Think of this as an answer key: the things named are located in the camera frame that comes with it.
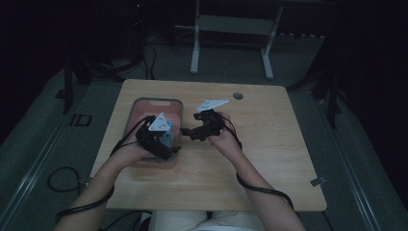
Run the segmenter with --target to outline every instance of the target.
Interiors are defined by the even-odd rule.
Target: tray
[[[128,123],[125,129],[127,134],[132,127],[146,116],[158,116],[160,113],[165,113],[167,122],[171,124],[169,134],[164,134],[162,143],[167,146],[181,146],[180,145],[180,126],[183,115],[183,103],[178,99],[167,98],[138,98],[135,100],[132,111],[130,113]],[[166,161],[151,155],[142,158],[132,167],[152,167],[152,168],[172,168],[176,165],[178,154],[175,153]]]

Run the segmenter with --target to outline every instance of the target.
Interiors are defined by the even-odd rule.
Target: black device
[[[180,150],[180,146],[168,147],[160,141],[160,137],[165,132],[149,131],[149,126],[156,119],[154,115],[149,115],[143,119],[141,128],[136,133],[138,144],[154,156],[168,160],[174,153]]]
[[[205,141],[210,136],[219,136],[221,129],[225,126],[222,115],[216,113],[213,109],[202,111],[193,116],[195,120],[203,121],[203,125],[193,129],[180,129],[181,134],[183,136],[189,136],[192,141]]]

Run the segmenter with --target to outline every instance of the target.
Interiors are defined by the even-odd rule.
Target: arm
[[[226,114],[221,113],[221,115],[229,118]],[[225,124],[231,128],[229,122],[226,121]],[[234,136],[229,131],[224,129],[218,137],[212,136],[208,140],[231,162],[246,184],[273,189],[273,186],[262,177],[245,157]],[[247,189],[245,189],[245,192],[266,230],[305,230],[297,214],[284,198]]]
[[[93,179],[70,208],[91,204],[105,197],[111,190],[119,173],[129,165],[140,160],[148,152],[135,143],[118,149],[96,172]],[[82,213],[62,217],[55,231],[61,230],[98,230],[106,210],[106,202]]]

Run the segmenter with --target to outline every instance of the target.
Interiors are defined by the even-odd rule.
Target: tabletop
[[[233,97],[240,93],[243,99]],[[126,80],[115,104],[91,176],[122,138],[138,98],[170,98],[183,103],[182,127],[202,125],[193,114],[204,99],[228,98],[216,108],[231,116],[243,153],[297,211],[322,211],[326,202],[286,90],[277,86],[157,80]],[[252,210],[232,165],[207,141],[181,138],[171,169],[127,167],[115,182],[108,208],[145,210]]]

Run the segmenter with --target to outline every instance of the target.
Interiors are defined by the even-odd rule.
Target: gray carpet
[[[259,50],[238,46],[222,48],[221,45],[204,42],[198,73],[190,75],[190,43],[152,43],[157,53],[154,75],[158,80],[286,87],[304,76],[319,50],[321,40],[278,38],[270,55],[275,75],[273,81],[264,77]],[[149,64],[152,64],[153,50],[146,48],[145,56]],[[126,78],[142,79],[145,72],[140,66],[132,72],[122,74]],[[46,185],[46,179],[54,169],[62,166],[75,167],[85,178],[89,176],[120,91],[120,84],[109,80],[97,79],[90,87],[75,86],[76,95],[82,95],[84,92],[84,96],[78,96],[75,100],[70,115],[61,115],[63,102],[55,99],[54,95],[62,87],[62,82],[62,75],[57,75],[50,81],[43,94],[1,146],[0,208],[3,213],[20,180],[47,144],[46,141],[53,134],[54,128],[59,124],[64,126],[51,148],[49,159],[37,183],[23,206],[15,213],[8,230],[52,229],[55,214],[69,206],[75,199],[76,192],[52,192]],[[327,180],[322,189],[328,205],[325,214],[330,224],[334,230],[406,230],[406,210],[398,200],[355,115],[339,100],[343,113],[337,115],[338,129],[333,131],[324,117],[325,105],[319,104],[310,95],[312,86],[313,84],[291,93],[290,98],[316,172]],[[90,126],[69,126],[67,123],[73,114],[92,115]],[[356,198],[359,197],[355,195],[344,174],[342,153],[345,153],[352,163],[372,213],[378,220],[379,229],[367,227],[356,203]],[[72,179],[70,172],[62,173],[56,177],[55,184],[70,187],[73,184]],[[110,210],[101,226],[105,227],[126,212],[128,211]],[[128,217],[110,230],[128,230],[139,215]],[[308,230],[330,230],[323,213],[299,213],[299,216]]]

